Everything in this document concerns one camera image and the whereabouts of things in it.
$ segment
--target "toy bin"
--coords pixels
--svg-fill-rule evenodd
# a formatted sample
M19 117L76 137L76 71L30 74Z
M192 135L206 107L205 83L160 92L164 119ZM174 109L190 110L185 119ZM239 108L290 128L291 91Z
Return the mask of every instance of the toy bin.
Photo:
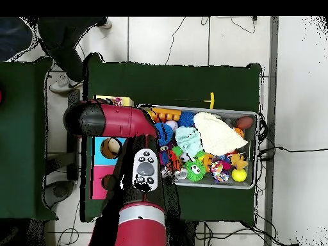
M206 173L203 179L197 182L192 182L189 179L177 180L176 185L179 186L198 186L198 187L211 187L211 188L230 188L230 189L244 189L249 190L256 184L256 169L258 159L258 147L259 147L259 115L250 111L233 111L233 110L210 110L206 108L180 108L173 106L152 106L155 108L165 108L170 110L190 111L192 113L208 112L214 115L219 115L223 121L225 119L231 119L233 126L235 127L237 119L243 116L250 116L254 122L252 126L244 130L244 140L248 141L244 147L237 149L236 151L247 154L248 166L245 167L247 172L247 178L244 182L236 182L230 176L226 182L214 182L211 173Z

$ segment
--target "sneaker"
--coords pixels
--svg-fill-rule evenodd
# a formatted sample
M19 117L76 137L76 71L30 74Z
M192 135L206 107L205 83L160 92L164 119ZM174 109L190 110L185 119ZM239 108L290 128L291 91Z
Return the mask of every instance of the sneaker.
M56 93L56 94L64 94L67 92L71 92L80 86L82 86L82 82L75 82L71 79L66 74L63 74L60 76L60 80L55 82L50 86L50 91Z
M100 28L104 28L104 29L110 29L111 28L111 21L108 17L106 17L106 22L104 24L102 24L101 26L99 26Z

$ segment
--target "yellow ball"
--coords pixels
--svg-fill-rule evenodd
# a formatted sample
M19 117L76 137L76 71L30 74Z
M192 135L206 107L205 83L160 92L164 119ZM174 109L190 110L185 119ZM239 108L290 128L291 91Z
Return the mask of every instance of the yellow ball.
M245 169L241 169L241 170L234 169L233 172L231 173L231 176L233 180L235 180L236 182L243 182L247 177L247 173Z

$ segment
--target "green mat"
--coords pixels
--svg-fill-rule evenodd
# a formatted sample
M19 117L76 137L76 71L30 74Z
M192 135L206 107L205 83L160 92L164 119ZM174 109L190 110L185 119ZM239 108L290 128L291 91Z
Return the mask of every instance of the green mat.
M259 110L258 64L241 67L188 67L103 63L98 54L88 61L88 93L132 98L136 104L159 104L208 108L214 92L214 108L222 110ZM199 101L179 101L179 99ZM90 176L91 139L86 147L86 176ZM254 190L192 188L177 186L181 218L185 220L244 221L253 226ZM101 214L101 200L90 200L86 180L85 215L91 220Z
M52 63L0 63L0 218L56 220L42 202L44 84Z

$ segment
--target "white tile floor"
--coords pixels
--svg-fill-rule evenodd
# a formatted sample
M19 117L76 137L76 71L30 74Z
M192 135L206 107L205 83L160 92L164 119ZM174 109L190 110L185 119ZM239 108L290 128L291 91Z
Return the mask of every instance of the white tile floor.
M100 52L106 62L139 62L156 65L164 65L167 61L172 34L180 25L184 17L111 17L113 27L111 30L92 28L80 40L80 45L85 56L90 52ZM168 65L197 65L208 64L208 22L201 25L201 17L187 17L179 31L174 35L174 44L171 49ZM249 31L254 30L250 17L234 18L233 21ZM77 51L84 59L79 46ZM259 16L255 22L253 34L242 30L233 24L230 17L211 17L210 31L210 65L246 66L249 63L259 63L263 73L268 76L270 52L270 17ZM43 56L40 46L19 58L19 61L32 62ZM47 84L56 81L62 73L52 72L52 78ZM47 88L48 116L49 116L49 152L65 152L66 131L63 126L63 112L67 108L67 98L53 94ZM268 78L263 78L263 113L267 115ZM47 177L47 182L65 180L65 174L54 172ZM259 187L265 187L265 170L262 173ZM259 196L258 213L264 216L264 194ZM79 183L72 195L55 207L58 220L47 226L48 246L56 246L60 233L66 228L72 227L76 208L79 202ZM224 237L227 234L243 228L239 222L208 222L216 237ZM263 229L263 220L258 218L258 227ZM70 246L87 246L93 223L82 223L79 219L79 211L74 228L79 231L77 242ZM200 224L197 231L204 232L204 224ZM59 244L68 243L70 232L62 235ZM203 241L196 240L196 246L204 246ZM232 235L227 239L212 239L210 246L263 246L263 240L252 231L244 231Z

